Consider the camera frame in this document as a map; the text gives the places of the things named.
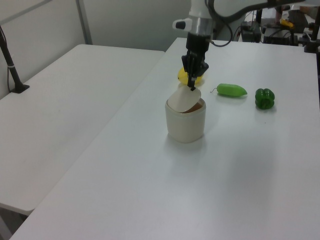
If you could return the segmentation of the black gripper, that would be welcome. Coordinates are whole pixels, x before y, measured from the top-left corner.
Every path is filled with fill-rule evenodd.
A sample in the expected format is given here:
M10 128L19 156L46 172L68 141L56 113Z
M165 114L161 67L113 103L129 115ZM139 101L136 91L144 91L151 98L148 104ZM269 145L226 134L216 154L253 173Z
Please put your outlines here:
M186 71L186 85L191 91L196 89L197 77L202 76L209 65L205 62L206 52L209 49L209 35L198 35L189 32L186 40L186 55L181 57L183 68Z

